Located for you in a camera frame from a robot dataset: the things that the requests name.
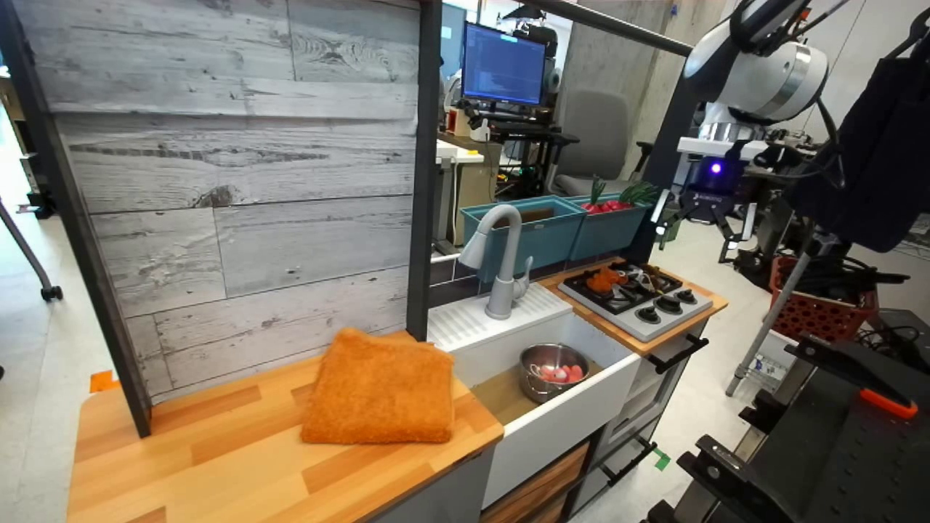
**metal pole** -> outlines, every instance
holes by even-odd
[[[794,266],[787,282],[781,285],[775,306],[763,314],[763,324],[760,324],[753,347],[746,350],[743,360],[736,366],[731,382],[728,382],[728,386],[726,386],[726,395],[731,395],[736,386],[746,378],[746,372],[749,372],[749,366],[753,366],[753,360],[755,360],[755,354],[759,354],[768,331],[771,331],[771,328],[775,325],[775,320],[781,318],[781,311],[785,311],[794,288],[801,282],[810,260],[813,260],[813,257],[821,257],[821,254],[832,250],[833,245],[836,245],[836,237],[813,232],[810,245],[801,250],[801,257],[800,257],[800,263]]]
[[[419,4],[419,119],[416,119],[416,177],[410,224],[406,331],[426,341],[431,308],[431,248],[432,248],[432,189],[435,189],[435,129],[439,129],[439,30],[441,4]]]
[[[12,221],[12,216],[5,212],[3,200],[0,200],[0,221],[5,224],[9,237],[18,241],[18,248],[24,250],[25,263],[31,266],[38,282],[44,292],[51,288],[50,275],[40,267],[40,263],[34,260],[28,241],[24,240],[24,232],[18,231],[18,224]]]
[[[619,36],[619,39],[638,42],[646,48],[656,48],[656,49],[672,54],[672,57],[688,57],[692,54],[692,48],[682,45],[682,42],[666,39],[659,32],[651,32],[646,26],[627,23],[621,17],[611,17],[605,13],[596,13],[596,10],[587,10],[587,6],[579,6],[579,4],[567,4],[567,0],[519,0],[519,4],[537,6],[544,13],[551,13],[558,17],[580,23],[580,26],[592,26],[592,30],[601,30],[601,32],[611,32],[611,36]]]
[[[0,0],[0,54],[9,65],[12,86],[18,90],[18,100],[24,103],[24,115],[28,122],[28,138],[34,144],[34,155],[50,166],[45,184],[51,192],[51,200],[59,203],[59,216],[64,224],[64,232],[75,250],[75,263],[82,267],[93,311],[98,318],[102,336],[106,341],[122,395],[127,402],[127,411],[134,417],[137,433],[152,433],[152,399],[141,383],[140,363],[134,357],[134,344],[127,337],[127,328],[120,318],[115,298],[111,282],[105,280],[105,267],[98,260],[98,248],[91,232],[91,219],[83,212],[83,203],[77,199],[75,174],[66,163],[66,147],[61,144],[59,122],[50,112],[50,103],[40,90],[38,73],[34,73],[34,57],[25,45],[19,17],[13,13],[12,0]]]

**white farmhouse sink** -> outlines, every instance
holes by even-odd
[[[455,375],[502,423],[505,433],[493,447],[481,507],[547,468],[556,458],[587,440],[619,417],[627,402],[638,357],[614,337],[576,318],[567,302],[532,288],[528,302],[505,324],[476,318],[478,301],[461,301],[431,311],[431,341],[455,360]],[[535,408],[518,386],[519,353],[540,344],[579,350],[592,375],[564,395]]]

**butcher block counter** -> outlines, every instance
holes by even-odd
[[[149,440],[120,389],[93,395],[69,521],[377,521],[502,433],[455,382],[448,446],[306,446],[298,418],[317,372],[320,357],[160,405]]]
[[[726,308],[726,301],[724,301],[720,295],[715,295],[715,292],[708,292],[708,288],[699,288],[699,285],[694,285],[694,282],[686,282],[686,280],[676,276],[676,275],[663,272],[663,275],[680,280],[682,288],[688,288],[688,292],[694,292],[694,295],[704,295],[704,298],[708,301],[708,308],[699,311],[699,314],[694,314],[694,318],[688,318],[688,320],[680,324],[676,328],[672,328],[672,331],[666,331],[666,336],[656,336],[653,341],[638,341],[638,337],[627,336],[624,328],[608,324],[605,318],[599,318],[596,311],[590,311],[590,306],[579,302],[576,298],[569,298],[567,292],[558,288],[564,280],[571,280],[571,276],[579,276],[579,275],[585,275],[585,272],[608,267],[611,263],[621,263],[621,260],[608,260],[608,263],[592,263],[592,266],[585,266],[585,267],[569,267],[569,272],[561,272],[561,275],[550,275],[540,285],[547,285],[551,295],[558,295],[561,301],[567,301],[567,302],[576,308],[579,318],[585,318],[587,324],[592,324],[596,328],[601,328],[601,331],[611,336],[614,341],[624,344],[631,353],[638,353],[638,354],[659,353],[659,350],[666,350],[667,341],[692,331],[694,325],[707,324],[708,318],[715,318],[717,311]]]

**gray faucet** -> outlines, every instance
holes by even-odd
[[[519,282],[513,282],[513,266],[518,266],[518,248],[519,248],[519,228],[522,219],[518,212],[518,208],[510,203],[497,203],[484,212],[484,219],[476,224],[471,241],[461,248],[460,254],[460,266],[478,272],[484,263],[484,248],[490,240],[490,228],[509,219],[509,237],[505,237],[505,250],[502,250],[502,263],[500,263],[500,275],[493,280],[490,288],[490,301],[484,306],[489,318],[493,320],[509,320],[513,311],[513,302],[525,295],[528,288],[528,272],[532,272],[532,257],[525,260],[525,275]]]

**monitor screen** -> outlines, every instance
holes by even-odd
[[[465,23],[461,97],[505,105],[540,105],[547,49],[535,42]]]

